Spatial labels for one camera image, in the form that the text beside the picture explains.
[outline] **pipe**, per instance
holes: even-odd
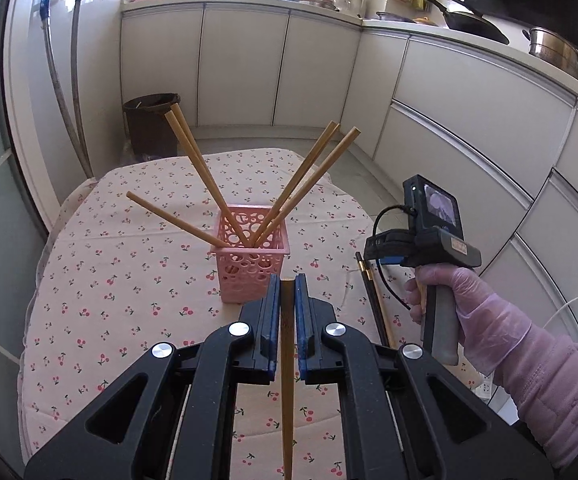
[[[64,98],[64,93],[62,92],[62,86],[60,84],[60,79],[58,78],[58,71],[55,67],[55,60],[53,57],[53,48],[51,46],[51,28],[50,28],[50,16],[49,16],[49,0],[40,0],[40,19],[42,20],[42,30],[44,32],[44,49],[47,55],[47,63],[49,64],[49,73],[51,75],[51,84],[53,85],[53,92],[55,94],[56,101],[58,102],[58,108],[60,109],[60,114],[62,116],[62,122],[64,122],[64,127],[67,130],[67,135],[71,141],[71,145],[76,152],[80,166],[85,172],[87,178],[93,177],[93,171],[91,170],[91,164],[88,157],[85,156],[84,151],[78,140],[78,134],[76,129],[73,127],[73,122],[71,121],[71,116],[67,108],[67,102]]]
[[[76,116],[76,129],[78,140],[82,147],[86,160],[89,160],[88,149],[86,148],[85,131],[82,125],[82,111],[80,108],[80,89],[78,86],[78,26],[80,25],[80,2],[76,0],[73,7],[73,18],[71,22],[71,94],[73,97],[73,110]]]

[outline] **black trash bin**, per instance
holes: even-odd
[[[131,147],[140,162],[178,155],[178,139],[165,114],[180,102],[178,94],[152,94],[127,101],[122,110],[127,118]]]

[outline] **small screen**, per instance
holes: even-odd
[[[456,226],[456,214],[451,198],[429,184],[425,184],[425,197],[427,197],[427,211]]]

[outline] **chopstick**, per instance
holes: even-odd
[[[240,227],[240,224],[238,224],[237,220],[233,216],[233,213],[230,211],[229,206],[227,206],[227,203],[224,202],[223,195],[222,193],[220,193],[220,190],[218,189],[218,186],[215,183],[213,176],[211,176],[211,172],[209,171],[209,168],[207,168],[207,164],[205,163],[204,158],[202,158],[202,156],[199,155],[199,152],[196,152],[196,150],[194,149],[191,140],[189,140],[189,138],[187,137],[187,133],[184,131],[184,129],[178,122],[178,119],[176,119],[175,113],[173,113],[173,111],[169,111],[165,114],[165,118],[169,122],[169,125],[171,126],[173,132],[176,134],[176,137],[178,137],[178,141],[180,142],[180,144],[182,144],[182,147],[189,156],[191,164],[194,165],[195,171],[198,172],[198,175],[205,183],[205,186],[207,186],[209,193],[215,200],[215,203],[220,208],[220,211],[223,212],[224,218],[226,218],[227,222],[231,224],[233,231],[240,239],[240,242],[242,242],[242,245],[244,245],[245,247],[251,247],[250,241],[244,234],[242,227]],[[191,131],[189,131],[189,136],[193,139]]]
[[[349,133],[338,143],[333,151],[327,156],[327,158],[322,162],[319,168],[313,173],[312,176],[307,179],[303,186],[292,196],[287,204],[280,210],[280,213],[273,219],[273,221],[267,226],[265,231],[258,238],[258,245],[264,243],[267,237],[274,232],[275,228],[278,227],[280,222],[282,222],[287,215],[293,211],[293,208],[297,205],[300,200],[302,200],[307,193],[311,190],[313,186],[320,180],[320,177],[324,175],[327,170],[332,167],[333,163],[338,160],[340,155],[349,147],[349,144],[354,142],[355,138],[360,134],[360,130],[357,128],[351,128]]]
[[[219,238],[216,238],[213,235],[205,233],[204,231],[201,231],[197,227],[192,226],[191,224],[188,224],[187,222],[185,222],[179,218],[176,218],[175,216],[171,215],[170,213],[167,213],[164,209],[160,209],[158,206],[153,205],[151,202],[147,202],[146,200],[137,196],[136,194],[132,193],[131,191],[127,191],[127,198],[129,200],[133,200],[136,204],[141,205],[146,210],[151,211],[153,214],[159,216],[163,220],[166,220],[170,224],[173,224],[176,227],[181,228],[182,231],[187,231],[189,234],[192,234],[195,237],[200,238],[200,240],[204,240],[205,242],[209,242],[210,244],[213,244],[216,247],[230,247],[230,245],[227,242],[224,242],[224,241],[220,240]]]
[[[389,316],[387,315],[386,308],[382,298],[380,297],[380,292],[377,290],[373,280],[371,264],[369,262],[365,262],[359,252],[356,252],[355,259],[358,262],[358,268],[360,269],[360,274],[363,277],[365,289],[367,290],[367,297],[369,298],[369,304],[371,306],[371,313],[373,314],[375,327],[378,330],[380,344],[383,346],[388,346],[389,348],[398,348],[398,342],[396,341],[389,327]]]
[[[298,170],[294,173],[293,177],[289,181],[289,184],[285,186],[285,189],[280,194],[280,197],[275,201],[274,205],[265,215],[265,219],[260,223],[260,227],[256,230],[255,233],[251,235],[251,246],[255,247],[258,238],[260,235],[265,231],[269,223],[275,218],[278,214],[282,206],[285,204],[293,190],[300,184],[300,181],[309,171],[309,168],[312,167],[313,163],[322,153],[322,150],[325,149],[327,143],[331,140],[334,134],[338,131],[340,124],[336,124],[334,121],[331,121],[328,126],[325,128],[323,133],[320,135],[316,143],[313,145],[311,151],[307,154],[303,163],[300,165]]]
[[[176,116],[176,119],[178,120],[180,126],[182,126],[182,131],[184,131],[185,136],[191,143],[191,147],[194,149],[195,154],[204,161],[203,154],[200,152],[200,148],[198,148],[197,142],[195,142],[194,134],[191,133],[191,128],[189,128],[189,124],[187,123],[187,120],[185,119],[185,116],[182,113],[180,105],[178,103],[174,103],[173,105],[171,105],[171,110]]]
[[[285,480],[291,480],[293,469],[294,283],[294,280],[280,281],[280,405]]]

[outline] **table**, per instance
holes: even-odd
[[[227,203],[266,205],[302,158],[261,149],[205,160]],[[221,303],[208,244],[132,203],[128,190],[213,229],[218,208],[186,157],[119,168],[86,196],[57,236],[29,317],[19,388],[27,459],[150,346],[201,342],[239,316],[239,305]],[[304,272],[312,297],[329,301],[338,320],[378,342],[354,257],[370,229],[357,201],[324,176],[287,217],[291,255],[282,274]],[[397,271],[391,285],[402,291],[405,279],[405,270]],[[397,338],[419,341],[405,309],[384,297]],[[268,387],[239,386],[233,479],[282,476],[277,377]],[[295,387],[294,477],[344,479],[336,388]]]

